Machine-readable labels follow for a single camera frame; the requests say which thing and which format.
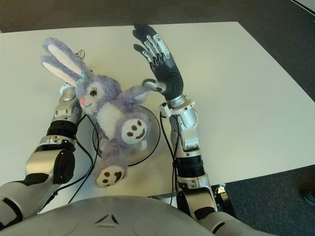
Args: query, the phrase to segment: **tabletop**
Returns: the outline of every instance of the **tabletop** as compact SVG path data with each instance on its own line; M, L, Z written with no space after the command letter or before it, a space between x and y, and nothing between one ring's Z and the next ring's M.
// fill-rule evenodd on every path
M171 50L184 79L184 93L196 101L199 143L211 184L238 181L315 164L315 105L285 70L237 22L153 26ZM0 34L0 184L24 179L25 163L49 127L63 85L44 69L41 44L56 37L85 63L126 89L153 78L132 45L132 26L52 29ZM144 103L156 116L160 94ZM94 154L92 125L80 124L78 140ZM73 179L89 160L77 147ZM109 188L89 178L76 200L101 195L152 196L171 191L171 156L161 136L156 151L129 168ZM65 204L78 184L46 207Z

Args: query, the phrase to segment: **stuffed bunny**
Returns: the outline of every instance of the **stuffed bunny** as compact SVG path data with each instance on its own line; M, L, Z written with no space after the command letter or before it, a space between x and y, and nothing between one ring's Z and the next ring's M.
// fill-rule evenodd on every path
M135 147L145 148L152 121L138 104L150 94L142 86L125 91L107 76L94 75L64 43L45 40L43 47L51 54L41 58L50 72L75 86L82 110L97 120L101 160L94 169L96 184L110 186L126 177L127 155Z

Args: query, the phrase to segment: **paw pad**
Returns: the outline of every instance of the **paw pad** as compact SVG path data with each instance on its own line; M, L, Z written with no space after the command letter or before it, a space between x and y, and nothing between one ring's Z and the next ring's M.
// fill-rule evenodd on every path
M122 179L124 169L119 166L110 166L102 170L96 179L96 184L99 187L114 185Z
M122 139L127 144L140 142L147 132L147 125L141 119L129 119L122 127Z

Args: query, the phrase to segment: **bunny eye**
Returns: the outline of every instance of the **bunny eye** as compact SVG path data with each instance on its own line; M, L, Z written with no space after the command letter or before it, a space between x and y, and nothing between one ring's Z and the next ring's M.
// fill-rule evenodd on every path
M91 95L92 97L94 97L94 96L97 95L97 88L96 88L96 87L93 87L93 88L92 88L92 91L90 92L90 95Z

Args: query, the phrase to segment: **floor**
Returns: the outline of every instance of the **floor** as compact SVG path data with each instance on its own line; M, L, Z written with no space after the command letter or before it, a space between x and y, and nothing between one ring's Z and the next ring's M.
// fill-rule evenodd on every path
M315 101L315 16L289 0L0 0L2 32L238 21ZM268 233L315 236L315 166L229 183L240 220Z

